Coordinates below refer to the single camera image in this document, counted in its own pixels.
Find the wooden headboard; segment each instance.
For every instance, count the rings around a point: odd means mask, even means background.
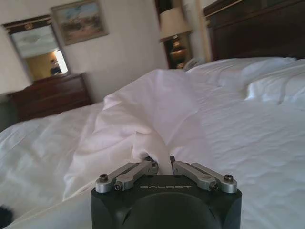
[[[214,61],[305,58],[305,0],[218,0],[203,13]]]

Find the wooden dresser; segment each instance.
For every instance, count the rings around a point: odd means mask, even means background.
[[[84,76],[83,73],[53,76],[9,94],[17,110],[18,120],[46,117],[92,104]]]

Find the mirror frame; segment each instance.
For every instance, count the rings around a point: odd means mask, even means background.
[[[58,44],[58,48],[60,49],[60,51],[63,55],[63,58],[66,62],[66,66],[67,66],[67,69],[68,69],[68,71],[65,74],[61,74],[61,75],[58,75],[58,76],[66,76],[68,74],[71,74],[71,70],[70,70],[69,63],[67,61],[66,54],[64,52],[64,49],[61,46],[61,42],[58,39],[57,34],[55,32],[51,15],[46,14],[46,15],[42,15],[42,16],[39,16],[39,17],[35,17],[35,18],[29,18],[29,19],[25,19],[25,20],[21,20],[21,21],[10,22],[10,23],[3,24],[2,26],[4,27],[7,34],[9,35],[10,41],[12,42],[12,44],[14,46],[15,52],[17,53],[22,65],[23,65],[23,68],[24,68],[25,72],[27,73],[27,75],[30,78],[32,83],[38,83],[39,81],[45,80],[45,79],[36,80],[36,81],[34,80],[34,78],[32,76],[32,73],[30,72],[30,70],[28,68],[28,65],[26,64],[24,58],[21,56],[21,54],[20,54],[20,52],[17,48],[17,44],[13,40],[12,35],[14,33],[22,32],[22,31],[29,31],[29,30],[41,28],[41,27],[44,27],[44,26],[51,26],[52,32],[53,32],[54,37],[55,37],[55,41]]]

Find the framed painting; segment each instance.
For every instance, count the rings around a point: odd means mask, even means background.
[[[108,34],[98,0],[83,0],[51,8],[66,45]]]

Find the lamp shade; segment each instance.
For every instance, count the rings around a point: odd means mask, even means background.
[[[189,31],[191,28],[184,20],[182,10],[179,7],[161,13],[161,41]]]

